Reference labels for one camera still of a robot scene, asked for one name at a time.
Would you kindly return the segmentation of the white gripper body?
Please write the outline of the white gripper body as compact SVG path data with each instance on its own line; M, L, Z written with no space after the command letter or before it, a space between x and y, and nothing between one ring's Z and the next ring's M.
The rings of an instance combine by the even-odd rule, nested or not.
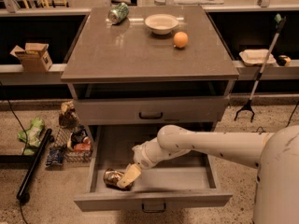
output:
M147 170L153 168L156 165L156 162L152 161L147 154L149 144L150 142L145 142L141 145L136 145L132 148L132 151L134 152L134 163L141 170Z

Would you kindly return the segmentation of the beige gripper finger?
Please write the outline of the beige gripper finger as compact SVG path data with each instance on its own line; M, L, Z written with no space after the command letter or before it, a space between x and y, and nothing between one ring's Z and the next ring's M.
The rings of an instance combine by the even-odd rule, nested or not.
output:
M141 175L141 172L142 170L137 164L129 164L124 175L118 181L117 186L121 189L126 189L134 183L134 181Z

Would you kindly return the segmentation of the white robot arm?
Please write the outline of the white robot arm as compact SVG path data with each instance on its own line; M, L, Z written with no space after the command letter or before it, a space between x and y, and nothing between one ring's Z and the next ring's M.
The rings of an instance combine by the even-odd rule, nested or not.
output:
M193 132L166 125L157 136L133 147L117 186L132 184L141 172L190 151L223 158L257 170L253 224L299 224L299 126L276 133Z

